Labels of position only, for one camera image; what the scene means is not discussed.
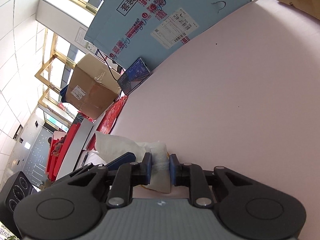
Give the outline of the white nonwoven shopping bag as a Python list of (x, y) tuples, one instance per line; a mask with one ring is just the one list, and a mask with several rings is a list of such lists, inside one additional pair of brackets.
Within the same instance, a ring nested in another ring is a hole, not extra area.
[(132, 152), (136, 156), (136, 161), (141, 162), (144, 154), (151, 155), (165, 153), (167, 146), (163, 142), (135, 142), (126, 137), (118, 135), (103, 134), (95, 132), (95, 149), (104, 162), (109, 163), (126, 152)]

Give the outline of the grey pen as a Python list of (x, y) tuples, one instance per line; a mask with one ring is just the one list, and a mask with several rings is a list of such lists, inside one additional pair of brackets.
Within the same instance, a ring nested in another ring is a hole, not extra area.
[(82, 161), (82, 166), (85, 165), (86, 160), (87, 160), (87, 158), (88, 158), (88, 154), (89, 154), (89, 152), (86, 152), (86, 154), (85, 154), (85, 156), (84, 156), (84, 158), (83, 158), (83, 161)]

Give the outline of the white and red flat box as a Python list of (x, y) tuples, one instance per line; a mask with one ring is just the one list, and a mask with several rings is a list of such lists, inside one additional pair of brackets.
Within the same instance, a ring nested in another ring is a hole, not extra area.
[[(102, 119), (99, 117), (94, 122), (84, 119), (82, 122), (72, 124), (67, 133), (54, 132), (46, 166), (46, 174), (50, 181), (56, 181), (73, 172), (77, 164), (81, 163), (80, 156), (89, 150), (93, 135)], [(59, 148), (58, 155), (54, 155), (54, 144), (61, 139), (64, 139), (64, 143)]]

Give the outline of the red paper decoration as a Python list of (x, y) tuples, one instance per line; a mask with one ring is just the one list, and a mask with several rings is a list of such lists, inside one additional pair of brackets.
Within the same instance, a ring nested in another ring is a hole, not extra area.
[(128, 96), (122, 96), (116, 102), (114, 102), (111, 107), (105, 112), (97, 131), (103, 134), (110, 134), (118, 116), (120, 115), (125, 103), (127, 102)]

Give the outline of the sealed brown cardboard box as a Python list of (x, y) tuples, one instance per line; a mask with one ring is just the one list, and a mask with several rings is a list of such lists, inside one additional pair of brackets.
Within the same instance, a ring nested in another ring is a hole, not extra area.
[(119, 96), (120, 74), (92, 54), (76, 65), (68, 84), (66, 102), (86, 116), (97, 119)]

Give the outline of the smartphone with lit screen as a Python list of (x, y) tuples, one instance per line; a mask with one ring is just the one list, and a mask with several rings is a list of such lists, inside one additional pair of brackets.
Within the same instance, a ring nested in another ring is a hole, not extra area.
[(141, 57), (131, 64), (117, 80), (119, 87), (125, 95), (131, 94), (147, 78), (150, 77), (151, 71)]

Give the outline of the large light blue box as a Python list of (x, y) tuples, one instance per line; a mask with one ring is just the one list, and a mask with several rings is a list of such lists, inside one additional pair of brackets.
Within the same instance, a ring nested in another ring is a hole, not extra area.
[(124, 68), (155, 69), (191, 39), (250, 0), (104, 0), (85, 35)]

